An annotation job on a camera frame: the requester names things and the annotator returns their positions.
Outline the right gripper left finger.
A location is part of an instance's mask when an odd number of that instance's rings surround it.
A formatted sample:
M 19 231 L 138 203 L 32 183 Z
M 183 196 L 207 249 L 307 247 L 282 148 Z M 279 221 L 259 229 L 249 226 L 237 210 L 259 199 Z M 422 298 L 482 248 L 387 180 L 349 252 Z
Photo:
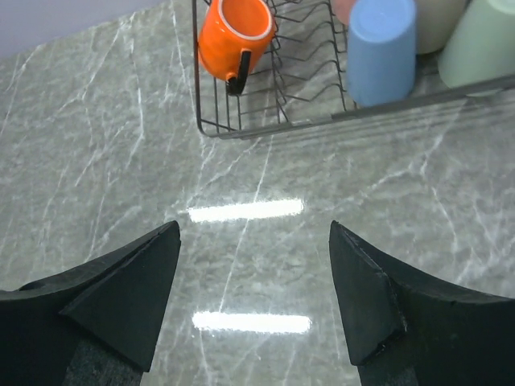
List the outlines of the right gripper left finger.
M 2 384 L 140 384 L 180 245 L 171 221 L 104 256 L 2 291 Z

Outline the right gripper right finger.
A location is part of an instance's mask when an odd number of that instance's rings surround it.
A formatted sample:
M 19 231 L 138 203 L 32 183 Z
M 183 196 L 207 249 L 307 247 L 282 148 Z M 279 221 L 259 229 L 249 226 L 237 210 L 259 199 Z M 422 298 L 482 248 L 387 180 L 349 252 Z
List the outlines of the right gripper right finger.
M 452 284 L 332 222 L 329 253 L 363 385 L 511 385 L 514 301 Z

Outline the blue plastic cup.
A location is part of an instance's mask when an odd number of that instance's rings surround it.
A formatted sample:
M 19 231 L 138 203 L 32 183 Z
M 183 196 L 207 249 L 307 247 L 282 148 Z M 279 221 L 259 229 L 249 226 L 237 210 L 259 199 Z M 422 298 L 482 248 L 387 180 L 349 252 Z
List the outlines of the blue plastic cup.
M 358 1 L 348 25 L 347 90 L 361 107 L 406 98 L 414 87 L 416 4 Z

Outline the tall green plastic cup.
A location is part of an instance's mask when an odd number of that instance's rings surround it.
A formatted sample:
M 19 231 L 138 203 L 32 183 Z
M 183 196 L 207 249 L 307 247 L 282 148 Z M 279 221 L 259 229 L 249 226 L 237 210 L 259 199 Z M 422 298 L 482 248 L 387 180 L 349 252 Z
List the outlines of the tall green plastic cup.
M 475 0 L 451 34 L 438 62 L 449 88 L 514 73 L 514 1 Z

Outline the beige plastic cup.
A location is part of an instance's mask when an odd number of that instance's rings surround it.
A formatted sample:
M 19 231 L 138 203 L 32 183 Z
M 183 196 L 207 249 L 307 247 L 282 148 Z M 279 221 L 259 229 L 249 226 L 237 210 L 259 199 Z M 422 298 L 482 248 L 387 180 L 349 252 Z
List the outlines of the beige plastic cup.
M 417 54 L 442 49 L 464 13 L 465 0 L 417 0 Z

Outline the orange glass mug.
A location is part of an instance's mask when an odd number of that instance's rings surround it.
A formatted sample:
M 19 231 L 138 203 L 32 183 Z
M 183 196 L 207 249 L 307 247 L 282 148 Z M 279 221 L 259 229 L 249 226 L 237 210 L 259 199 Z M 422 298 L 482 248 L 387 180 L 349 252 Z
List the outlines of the orange glass mug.
M 199 61 L 225 82 L 230 96 L 240 96 L 275 31 L 274 16 L 262 0 L 213 1 L 198 38 Z

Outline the salmon pink plastic cup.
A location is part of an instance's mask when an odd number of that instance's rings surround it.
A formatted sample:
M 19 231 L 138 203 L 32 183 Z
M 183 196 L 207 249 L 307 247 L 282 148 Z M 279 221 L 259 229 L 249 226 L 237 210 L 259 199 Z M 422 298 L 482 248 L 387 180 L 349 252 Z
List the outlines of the salmon pink plastic cup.
M 344 25 L 349 24 L 350 14 L 355 3 L 356 0 L 331 0 L 334 15 Z

